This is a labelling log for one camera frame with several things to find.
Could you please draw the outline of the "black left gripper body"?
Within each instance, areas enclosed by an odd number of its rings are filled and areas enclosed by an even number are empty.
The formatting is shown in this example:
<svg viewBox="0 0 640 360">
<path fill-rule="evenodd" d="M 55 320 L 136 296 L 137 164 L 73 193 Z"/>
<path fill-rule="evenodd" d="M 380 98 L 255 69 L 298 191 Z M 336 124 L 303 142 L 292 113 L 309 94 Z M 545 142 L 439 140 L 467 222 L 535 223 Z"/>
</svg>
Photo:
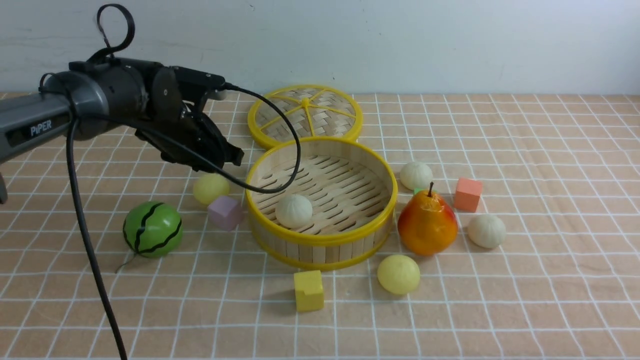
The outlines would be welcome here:
<svg viewBox="0 0 640 360">
<path fill-rule="evenodd" d="M 204 173 L 217 173 L 224 168 L 224 145 L 233 145 L 221 133 L 204 112 L 189 102 L 184 102 L 180 117 L 175 121 L 149 120 L 147 125 L 173 139 L 181 146 L 155 136 L 147 131 L 135 130 L 135 136 L 160 151 L 165 162 L 188 166 Z"/>
</svg>

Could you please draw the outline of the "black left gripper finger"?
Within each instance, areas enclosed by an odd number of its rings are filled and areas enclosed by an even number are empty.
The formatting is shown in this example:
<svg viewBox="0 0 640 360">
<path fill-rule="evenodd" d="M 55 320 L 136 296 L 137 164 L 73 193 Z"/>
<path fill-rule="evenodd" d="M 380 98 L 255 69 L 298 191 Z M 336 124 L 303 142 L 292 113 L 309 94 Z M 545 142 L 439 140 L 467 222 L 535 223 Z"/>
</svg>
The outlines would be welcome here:
<svg viewBox="0 0 640 360">
<path fill-rule="evenodd" d="M 233 164 L 236 167 L 242 164 L 245 155 L 242 148 L 235 145 L 224 145 L 222 148 L 225 164 Z"/>
</svg>

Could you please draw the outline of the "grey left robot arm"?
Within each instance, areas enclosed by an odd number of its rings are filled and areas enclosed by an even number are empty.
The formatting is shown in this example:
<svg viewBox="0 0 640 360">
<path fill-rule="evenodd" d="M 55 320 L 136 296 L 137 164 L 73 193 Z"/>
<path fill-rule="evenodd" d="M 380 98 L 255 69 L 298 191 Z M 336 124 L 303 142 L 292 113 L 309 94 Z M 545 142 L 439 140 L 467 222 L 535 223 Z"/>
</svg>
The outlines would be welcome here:
<svg viewBox="0 0 640 360">
<path fill-rule="evenodd" d="M 67 136 L 76 115 L 81 121 L 74 141 L 89 141 L 126 121 L 142 126 L 135 136 L 165 162 L 205 173 L 240 166 L 243 150 L 204 112 L 209 100 L 224 98 L 226 86 L 222 76 L 153 61 L 71 62 L 36 93 L 1 101 L 1 162 Z"/>
</svg>

